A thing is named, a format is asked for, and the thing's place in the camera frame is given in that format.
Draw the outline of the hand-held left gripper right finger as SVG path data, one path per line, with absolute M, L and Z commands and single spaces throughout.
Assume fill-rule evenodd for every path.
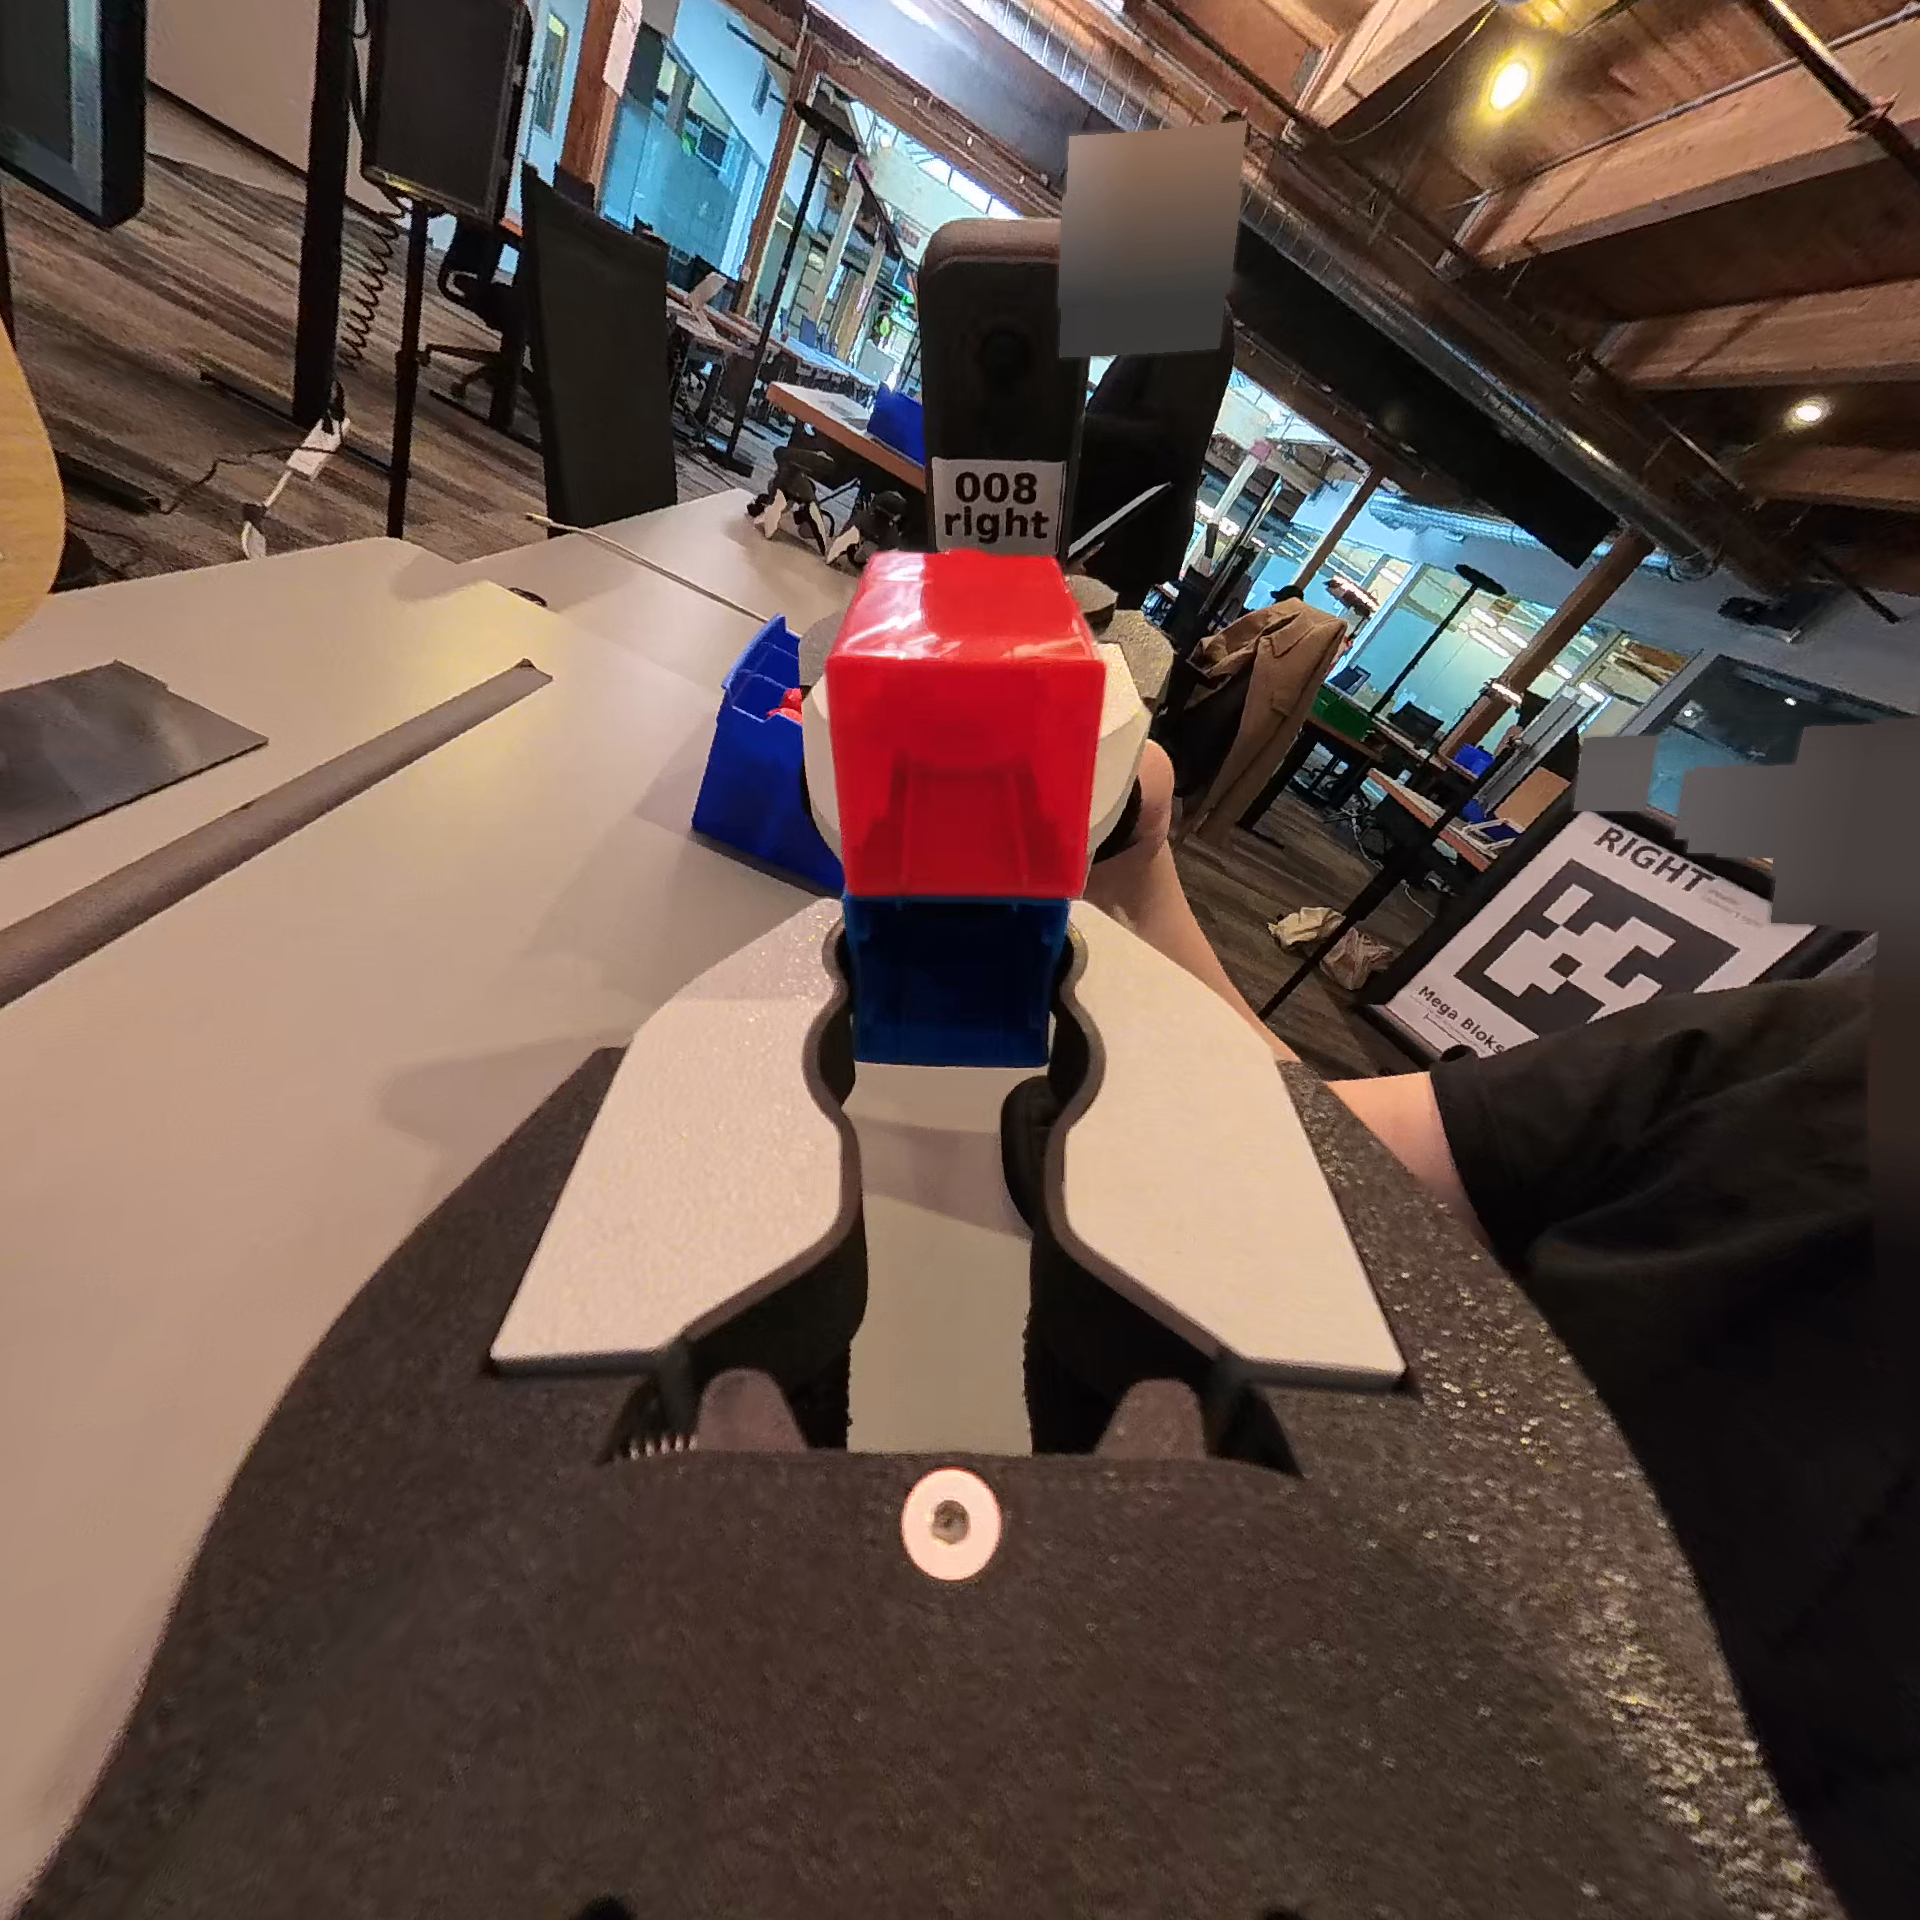
M 1053 1073 L 1046 1223 L 1077 1268 L 1257 1382 L 1404 1382 L 1280 1062 L 1093 905 L 1069 910 Z

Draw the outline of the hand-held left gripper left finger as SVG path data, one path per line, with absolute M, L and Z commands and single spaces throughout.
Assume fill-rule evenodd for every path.
M 493 1335 L 499 1372 L 656 1363 L 862 1230 L 828 1088 L 840 905 L 805 905 L 637 1026 Z

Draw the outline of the blue plastic bin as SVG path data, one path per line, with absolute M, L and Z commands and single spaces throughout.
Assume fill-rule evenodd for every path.
M 804 725 L 767 719 L 801 686 L 801 638 L 767 622 L 728 665 L 692 829 L 775 875 L 840 897 L 843 861 L 805 809 Z

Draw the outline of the blue toy block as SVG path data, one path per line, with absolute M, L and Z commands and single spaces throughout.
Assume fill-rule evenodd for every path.
M 858 1065 L 1046 1069 L 1069 897 L 843 897 Z

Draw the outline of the person's right forearm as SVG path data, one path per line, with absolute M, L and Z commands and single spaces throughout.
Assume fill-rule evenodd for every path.
M 1173 833 L 1173 766 L 1157 742 L 1145 742 L 1137 766 L 1137 799 L 1121 820 L 1118 849 L 1092 861 L 1084 897 L 1130 924 L 1149 946 L 1222 995 L 1254 1028 L 1280 1065 L 1302 1057 L 1278 1040 L 1233 990 L 1223 965 L 1208 945 L 1170 849 Z M 1444 1128 L 1432 1075 L 1349 1077 L 1330 1091 L 1381 1140 L 1381 1145 L 1423 1187 L 1464 1230 L 1488 1253 L 1503 1249 L 1496 1227 L 1476 1211 Z

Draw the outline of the grey desk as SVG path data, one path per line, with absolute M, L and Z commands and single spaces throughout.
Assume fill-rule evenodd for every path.
M 602 1045 L 804 905 L 689 836 L 718 682 L 852 581 L 741 497 L 450 566 L 367 539 L 51 598 L 263 747 L 4 855 L 4 924 L 514 670 L 548 682 L 4 1008 L 4 1917 L 229 1478 L 386 1256 Z

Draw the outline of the tan coat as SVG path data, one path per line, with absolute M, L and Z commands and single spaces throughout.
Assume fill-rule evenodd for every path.
M 1243 701 L 1222 767 L 1181 809 L 1179 836 L 1229 842 L 1257 794 L 1280 773 L 1349 638 L 1341 616 L 1293 595 L 1265 611 L 1243 611 L 1194 645 L 1188 660 L 1206 686 L 1200 699 L 1243 686 Z

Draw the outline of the black panel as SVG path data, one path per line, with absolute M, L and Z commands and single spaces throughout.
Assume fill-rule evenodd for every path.
M 553 522 L 596 530 L 680 503 L 666 264 L 656 234 L 523 171 L 516 284 Z

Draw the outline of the black white marker sign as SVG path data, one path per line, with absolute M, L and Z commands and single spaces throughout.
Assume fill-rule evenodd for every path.
M 1558 828 L 1370 1008 L 1416 1057 L 1493 1057 L 1656 1001 L 1804 973 L 1822 934 L 1641 829 Z

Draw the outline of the black monitor back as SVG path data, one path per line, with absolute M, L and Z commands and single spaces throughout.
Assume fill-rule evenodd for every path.
M 373 5 L 363 178 L 467 224 L 502 210 L 533 40 L 526 5 Z

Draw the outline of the dark flat plate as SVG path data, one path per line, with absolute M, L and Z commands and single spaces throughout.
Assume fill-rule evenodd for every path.
M 4 688 L 4 855 L 263 745 L 129 662 Z

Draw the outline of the framed screen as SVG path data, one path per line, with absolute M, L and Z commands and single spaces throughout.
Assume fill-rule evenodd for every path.
M 146 194 L 146 5 L 4 5 L 4 171 L 96 230 Z

